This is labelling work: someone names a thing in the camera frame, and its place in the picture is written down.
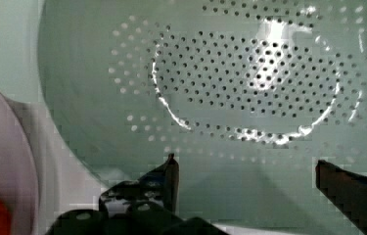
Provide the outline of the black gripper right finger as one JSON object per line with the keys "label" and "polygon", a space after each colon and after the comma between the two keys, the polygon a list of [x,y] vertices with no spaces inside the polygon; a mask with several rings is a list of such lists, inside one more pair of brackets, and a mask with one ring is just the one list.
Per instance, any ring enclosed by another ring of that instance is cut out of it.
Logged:
{"label": "black gripper right finger", "polygon": [[364,235],[367,235],[367,176],[319,160],[317,189]]}

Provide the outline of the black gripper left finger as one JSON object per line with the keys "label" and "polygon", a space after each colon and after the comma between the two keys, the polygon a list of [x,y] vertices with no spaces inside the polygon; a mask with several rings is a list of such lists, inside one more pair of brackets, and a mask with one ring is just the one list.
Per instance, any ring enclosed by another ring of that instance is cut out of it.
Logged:
{"label": "black gripper left finger", "polygon": [[136,180],[117,183],[101,194],[100,212],[115,215],[134,202],[154,202],[170,212],[176,211],[179,188],[179,163],[170,153],[167,160]]}

